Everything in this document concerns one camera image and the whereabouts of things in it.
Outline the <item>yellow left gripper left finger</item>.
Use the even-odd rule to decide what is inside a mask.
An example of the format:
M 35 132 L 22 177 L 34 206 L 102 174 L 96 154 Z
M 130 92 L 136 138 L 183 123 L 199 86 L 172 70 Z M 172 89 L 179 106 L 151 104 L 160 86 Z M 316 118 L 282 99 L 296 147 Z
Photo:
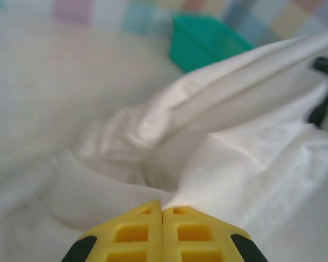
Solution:
M 162 261 L 162 211 L 153 200 L 84 232 L 62 261 Z

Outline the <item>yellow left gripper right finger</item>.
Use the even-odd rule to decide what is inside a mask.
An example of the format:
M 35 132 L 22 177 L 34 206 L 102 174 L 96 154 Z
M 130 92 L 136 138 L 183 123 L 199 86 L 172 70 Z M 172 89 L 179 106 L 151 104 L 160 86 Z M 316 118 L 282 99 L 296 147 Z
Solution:
M 243 229 L 189 206 L 163 211 L 163 261 L 267 261 Z

